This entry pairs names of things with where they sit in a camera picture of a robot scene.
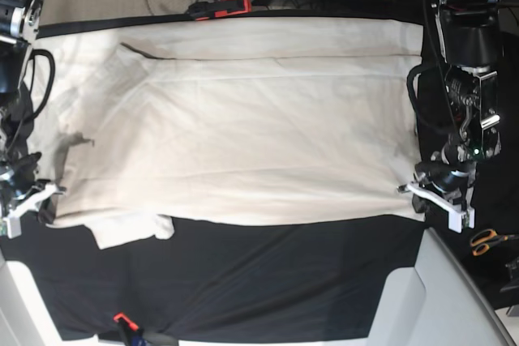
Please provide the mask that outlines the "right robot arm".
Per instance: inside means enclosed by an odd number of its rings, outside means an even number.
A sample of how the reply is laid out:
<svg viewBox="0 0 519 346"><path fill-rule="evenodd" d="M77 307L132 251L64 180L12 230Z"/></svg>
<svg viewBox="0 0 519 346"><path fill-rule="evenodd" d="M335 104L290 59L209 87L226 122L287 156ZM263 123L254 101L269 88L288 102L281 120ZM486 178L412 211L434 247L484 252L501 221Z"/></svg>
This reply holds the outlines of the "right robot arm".
<svg viewBox="0 0 519 346"><path fill-rule="evenodd" d="M56 71L53 55L33 46L43 3L1 0L1 234L8 238L20 236L21 219L28 213L38 213L42 222L49 223L41 208L65 191L55 182L37 178L41 153L28 150L28 137L49 100ZM49 62L49 80L35 107L32 87L24 77L39 56Z"/></svg>

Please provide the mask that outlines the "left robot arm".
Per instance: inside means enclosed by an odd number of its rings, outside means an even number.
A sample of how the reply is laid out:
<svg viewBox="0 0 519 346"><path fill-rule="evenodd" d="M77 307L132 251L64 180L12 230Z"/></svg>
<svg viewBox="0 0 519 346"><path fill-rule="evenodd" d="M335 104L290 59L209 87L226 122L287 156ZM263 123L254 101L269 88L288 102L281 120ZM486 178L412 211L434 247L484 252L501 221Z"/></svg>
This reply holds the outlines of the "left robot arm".
<svg viewBox="0 0 519 346"><path fill-rule="evenodd" d="M499 8L518 0L422 0L424 29L435 61L413 67L406 80L412 107L418 106L416 78L429 70L440 74L451 126L438 131L445 145L415 166L414 180L399 187L413 195L424 213L435 205L448 215L450 230L475 226L471 198L478 163L500 153L497 111L498 62L503 57Z"/></svg>

